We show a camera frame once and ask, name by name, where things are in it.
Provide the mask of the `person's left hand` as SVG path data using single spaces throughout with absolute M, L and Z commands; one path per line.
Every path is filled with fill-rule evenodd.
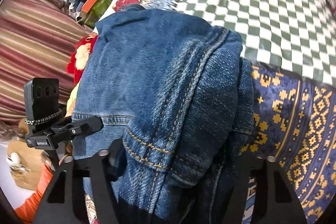
M 73 145 L 71 141 L 61 142 L 56 150 L 42 151 L 40 159 L 52 171 L 55 171 L 65 157 L 72 156 L 72 151 Z

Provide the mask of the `orange sleeve forearm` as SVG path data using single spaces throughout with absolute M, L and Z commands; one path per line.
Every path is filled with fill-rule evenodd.
M 23 223 L 33 223 L 39 203 L 49 186 L 52 177 L 52 170 L 47 165 L 44 165 L 35 192 L 33 192 L 33 194 L 27 198 L 20 207 L 15 209 L 16 215 Z

